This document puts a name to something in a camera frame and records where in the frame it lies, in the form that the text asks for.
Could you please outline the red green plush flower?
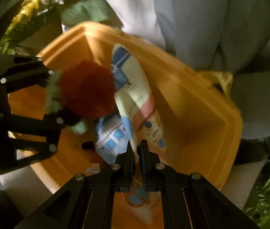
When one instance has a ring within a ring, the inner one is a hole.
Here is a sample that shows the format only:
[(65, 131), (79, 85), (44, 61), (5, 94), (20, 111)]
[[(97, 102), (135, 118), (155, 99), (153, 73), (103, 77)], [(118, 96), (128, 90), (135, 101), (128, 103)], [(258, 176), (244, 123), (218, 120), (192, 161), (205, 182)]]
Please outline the red green plush flower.
[(46, 83), (46, 113), (57, 113), (76, 134), (85, 134), (88, 123), (111, 114), (115, 107), (112, 72), (83, 60), (50, 74)]

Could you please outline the Mickey Mouse plush toy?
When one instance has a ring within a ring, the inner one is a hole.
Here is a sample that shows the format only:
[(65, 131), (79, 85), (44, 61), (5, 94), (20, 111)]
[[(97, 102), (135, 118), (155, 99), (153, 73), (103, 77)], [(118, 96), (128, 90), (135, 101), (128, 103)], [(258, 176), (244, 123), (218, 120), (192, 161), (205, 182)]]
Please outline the Mickey Mouse plush toy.
[(86, 169), (88, 175), (98, 174), (102, 169), (108, 166), (103, 158), (96, 152), (95, 144), (93, 141), (82, 143), (82, 150), (89, 160), (90, 166)]

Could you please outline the orange plastic crate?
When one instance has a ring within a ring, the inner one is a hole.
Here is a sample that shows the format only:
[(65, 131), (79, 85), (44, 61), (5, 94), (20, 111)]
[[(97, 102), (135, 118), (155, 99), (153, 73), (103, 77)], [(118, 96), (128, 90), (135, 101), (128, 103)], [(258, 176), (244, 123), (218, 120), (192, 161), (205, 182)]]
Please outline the orange plastic crate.
[(159, 112), (167, 144), (167, 163), (159, 163), (160, 192), (144, 189), (138, 146), (132, 190), (115, 192), (112, 164), (88, 175), (90, 166), (77, 136), (61, 132), (57, 152), (33, 170), (52, 196), (19, 228), (240, 228), (247, 216), (221, 193), (242, 133), (240, 111), (201, 74), (156, 46), (109, 26), (84, 22), (39, 52), (58, 71), (92, 60), (111, 71), (115, 44), (140, 63)]

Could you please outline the white plant pot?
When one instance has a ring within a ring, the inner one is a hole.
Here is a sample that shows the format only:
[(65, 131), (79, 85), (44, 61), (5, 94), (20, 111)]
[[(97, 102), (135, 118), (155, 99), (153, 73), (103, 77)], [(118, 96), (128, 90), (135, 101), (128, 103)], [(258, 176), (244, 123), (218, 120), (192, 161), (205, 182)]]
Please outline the white plant pot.
[(234, 165), (221, 190), (222, 194), (243, 209), (255, 181), (267, 160), (260, 162)]

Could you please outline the green pothos plant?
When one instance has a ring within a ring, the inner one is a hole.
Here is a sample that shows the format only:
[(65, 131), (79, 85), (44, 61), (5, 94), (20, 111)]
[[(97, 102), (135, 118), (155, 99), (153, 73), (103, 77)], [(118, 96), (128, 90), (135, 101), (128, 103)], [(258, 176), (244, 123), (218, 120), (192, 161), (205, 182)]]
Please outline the green pothos plant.
[(259, 174), (243, 212), (259, 228), (270, 228), (270, 176)]

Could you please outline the sunflower bouquet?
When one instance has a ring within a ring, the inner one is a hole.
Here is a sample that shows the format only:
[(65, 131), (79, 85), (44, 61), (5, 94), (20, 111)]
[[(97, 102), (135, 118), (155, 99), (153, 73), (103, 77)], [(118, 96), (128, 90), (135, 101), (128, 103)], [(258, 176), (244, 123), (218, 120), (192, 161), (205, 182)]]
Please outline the sunflower bouquet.
[(84, 21), (110, 21), (113, 10), (106, 0), (24, 0), (0, 41), (0, 53), (14, 55), (22, 41), (55, 16), (66, 26), (73, 27)]

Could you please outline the grey curtain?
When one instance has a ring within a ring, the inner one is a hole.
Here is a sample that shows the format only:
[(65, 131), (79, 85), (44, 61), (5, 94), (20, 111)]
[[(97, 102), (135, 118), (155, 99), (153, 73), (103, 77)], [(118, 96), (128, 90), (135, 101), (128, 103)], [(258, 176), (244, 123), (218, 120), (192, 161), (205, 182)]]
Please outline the grey curtain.
[(154, 0), (166, 48), (195, 70), (233, 74), (242, 139), (270, 151), (270, 0)]

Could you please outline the beige curtain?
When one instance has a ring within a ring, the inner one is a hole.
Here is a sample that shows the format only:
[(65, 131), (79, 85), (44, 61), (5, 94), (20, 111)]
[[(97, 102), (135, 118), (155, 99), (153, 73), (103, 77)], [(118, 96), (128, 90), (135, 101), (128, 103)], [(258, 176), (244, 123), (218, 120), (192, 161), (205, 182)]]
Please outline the beige curtain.
[(105, 0), (122, 23), (122, 31), (162, 49), (166, 47), (157, 21), (154, 0)]

